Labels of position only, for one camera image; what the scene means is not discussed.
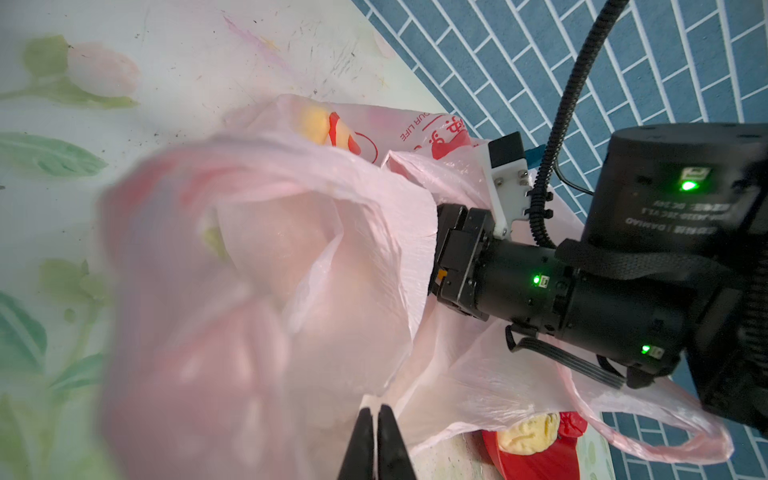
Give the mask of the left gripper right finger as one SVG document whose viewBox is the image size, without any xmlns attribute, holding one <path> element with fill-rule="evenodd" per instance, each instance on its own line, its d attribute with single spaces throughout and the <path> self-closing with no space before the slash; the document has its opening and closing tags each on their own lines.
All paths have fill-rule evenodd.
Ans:
<svg viewBox="0 0 768 480">
<path fill-rule="evenodd" d="M 416 480 L 416 474 L 403 441 L 394 412 L 382 404 L 377 420 L 378 480 Z"/>
</svg>

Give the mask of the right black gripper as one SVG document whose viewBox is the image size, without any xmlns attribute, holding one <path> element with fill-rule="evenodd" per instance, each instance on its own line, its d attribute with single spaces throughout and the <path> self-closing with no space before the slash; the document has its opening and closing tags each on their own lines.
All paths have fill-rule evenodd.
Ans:
<svg viewBox="0 0 768 480">
<path fill-rule="evenodd" d="M 495 221 L 489 210 L 459 204 L 437 208 L 438 231 L 429 292 L 448 308 L 482 321 L 489 315 L 477 308 L 475 271 L 493 238 Z"/>
</svg>

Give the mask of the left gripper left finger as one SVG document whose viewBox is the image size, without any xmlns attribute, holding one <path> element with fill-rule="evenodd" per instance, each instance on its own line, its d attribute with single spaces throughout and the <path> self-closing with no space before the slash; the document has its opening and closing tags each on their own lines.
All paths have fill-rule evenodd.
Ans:
<svg viewBox="0 0 768 480">
<path fill-rule="evenodd" d="M 358 413 L 337 479 L 373 480 L 374 454 L 373 416 L 371 409 L 365 407 Z"/>
</svg>

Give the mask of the pink plastic bag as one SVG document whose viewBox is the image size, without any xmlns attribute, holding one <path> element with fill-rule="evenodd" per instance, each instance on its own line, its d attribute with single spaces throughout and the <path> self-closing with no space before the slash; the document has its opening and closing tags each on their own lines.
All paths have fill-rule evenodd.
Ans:
<svg viewBox="0 0 768 480">
<path fill-rule="evenodd" d="M 575 411 L 641 458 L 726 461 L 672 381 L 610 389 L 429 294 L 437 206 L 489 206 L 487 156 L 455 116 L 283 95 L 109 189 L 100 430 L 122 476 L 333 479 L 368 396 L 411 452 Z"/>
</svg>

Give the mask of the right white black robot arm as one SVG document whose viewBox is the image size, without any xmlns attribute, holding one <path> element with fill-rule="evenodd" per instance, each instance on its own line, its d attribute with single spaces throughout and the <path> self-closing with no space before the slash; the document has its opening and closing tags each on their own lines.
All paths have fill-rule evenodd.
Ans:
<svg viewBox="0 0 768 480">
<path fill-rule="evenodd" d="M 767 128 L 623 129 L 579 240 L 497 239 L 488 210 L 443 204 L 429 290 L 507 323 L 537 352 L 612 388 L 689 365 L 711 414 L 767 428 Z"/>
</svg>

